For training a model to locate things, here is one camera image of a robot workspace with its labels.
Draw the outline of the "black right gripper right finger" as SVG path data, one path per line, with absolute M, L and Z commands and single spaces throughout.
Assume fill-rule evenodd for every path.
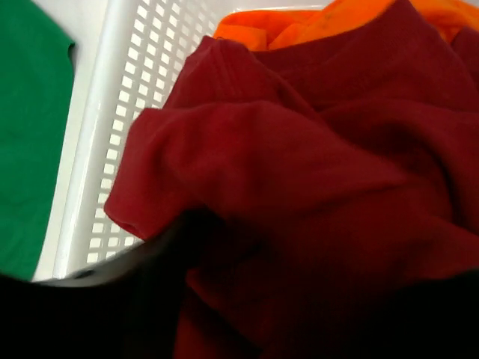
M 478 270 L 399 291 L 373 325 L 375 358 L 477 358 Z

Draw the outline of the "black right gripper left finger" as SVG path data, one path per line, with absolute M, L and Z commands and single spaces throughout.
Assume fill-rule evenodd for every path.
M 63 279 L 1 278 L 3 358 L 171 358 L 187 270 L 222 221 L 188 211 Z

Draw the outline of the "dark red t shirt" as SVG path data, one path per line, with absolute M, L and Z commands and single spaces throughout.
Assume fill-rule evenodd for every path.
M 186 273 L 175 358 L 375 358 L 399 291 L 478 270 L 478 32 L 408 1 L 271 52 L 205 37 L 132 123 L 104 210 L 149 239 L 224 225 Z

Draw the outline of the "green t shirt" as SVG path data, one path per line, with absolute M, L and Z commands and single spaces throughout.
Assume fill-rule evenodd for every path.
M 1 2 L 1 273 L 31 280 L 64 142 L 74 42 L 32 1 Z

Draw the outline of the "orange t shirt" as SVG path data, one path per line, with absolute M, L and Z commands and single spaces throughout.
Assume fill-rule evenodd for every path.
M 232 13 L 214 37 L 233 40 L 251 51 L 269 51 L 342 34 L 383 13 L 388 0 L 334 1 L 322 10 L 252 10 Z M 464 27 L 478 30 L 478 6 L 464 1 L 417 0 L 412 6 L 443 40 L 451 42 Z

